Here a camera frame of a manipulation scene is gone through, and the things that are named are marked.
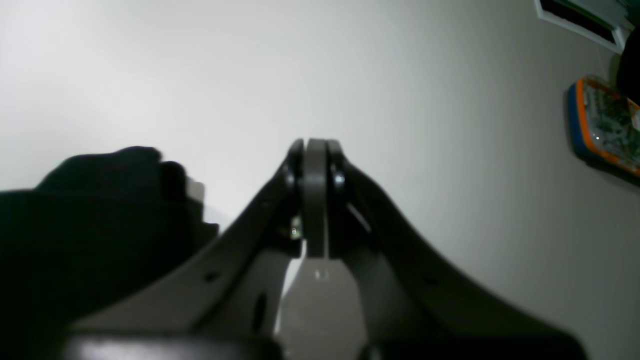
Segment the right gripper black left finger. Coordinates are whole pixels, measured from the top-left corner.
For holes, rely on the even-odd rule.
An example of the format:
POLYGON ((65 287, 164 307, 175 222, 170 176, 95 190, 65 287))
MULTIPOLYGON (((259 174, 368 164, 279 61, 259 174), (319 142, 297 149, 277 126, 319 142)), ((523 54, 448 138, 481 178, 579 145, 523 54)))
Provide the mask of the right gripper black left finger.
POLYGON ((304 142, 235 221, 161 280, 74 325, 64 360, 282 360, 274 338, 290 260, 304 142))

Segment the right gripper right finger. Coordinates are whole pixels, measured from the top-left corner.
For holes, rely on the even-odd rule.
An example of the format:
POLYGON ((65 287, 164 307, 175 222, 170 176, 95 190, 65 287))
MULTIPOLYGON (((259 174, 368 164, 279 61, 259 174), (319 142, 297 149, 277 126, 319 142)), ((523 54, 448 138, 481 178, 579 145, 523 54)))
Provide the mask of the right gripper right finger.
POLYGON ((306 146, 309 258, 354 277, 361 360, 585 360, 576 338, 480 287, 416 231, 338 141, 306 146))

